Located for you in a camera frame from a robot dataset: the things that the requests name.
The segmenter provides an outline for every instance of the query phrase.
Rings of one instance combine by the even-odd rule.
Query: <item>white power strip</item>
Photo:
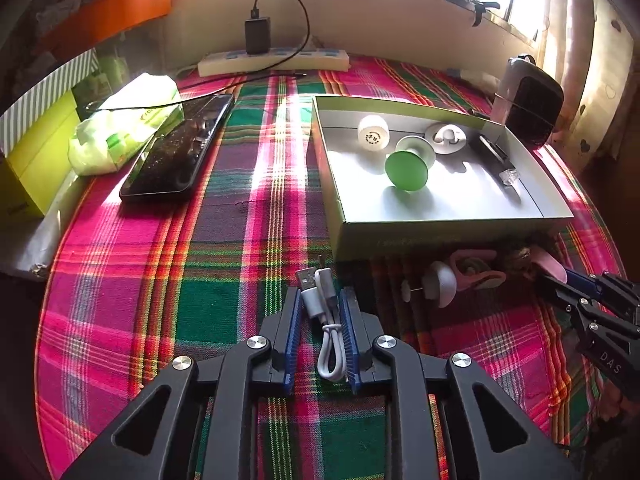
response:
[[[256,56],[248,56],[244,50],[209,54],[198,63],[198,74],[200,77],[207,77],[219,74],[252,72],[277,63],[295,51],[295,48],[272,48],[268,53]],[[348,69],[348,54],[343,50],[330,48],[303,50],[297,56],[277,67],[277,70],[335,70],[338,72],[346,72]]]

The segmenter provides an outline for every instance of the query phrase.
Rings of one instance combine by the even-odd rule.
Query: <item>black charger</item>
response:
[[[250,55],[266,54],[271,48],[271,21],[261,18],[255,6],[251,9],[251,19],[244,22],[244,43]]]

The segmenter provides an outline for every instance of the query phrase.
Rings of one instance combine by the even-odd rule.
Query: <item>white usb cable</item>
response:
[[[309,267],[296,272],[302,300],[310,319],[318,318],[322,325],[322,348],[318,355],[318,374],[328,381],[337,383],[346,376],[347,361],[344,352],[344,339],[340,323],[338,295],[335,292],[331,269]],[[329,370],[332,352],[335,355],[335,367]]]

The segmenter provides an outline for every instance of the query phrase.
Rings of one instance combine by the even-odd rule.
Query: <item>smartphone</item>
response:
[[[120,189],[123,202],[190,197],[207,151],[233,106],[231,94],[185,103],[184,121],[142,149]]]

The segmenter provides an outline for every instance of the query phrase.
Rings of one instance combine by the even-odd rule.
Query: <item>gray and white striped pattern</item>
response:
[[[20,138],[62,95],[98,70],[95,50],[87,50],[57,68],[20,97],[0,117],[0,152],[9,155]]]

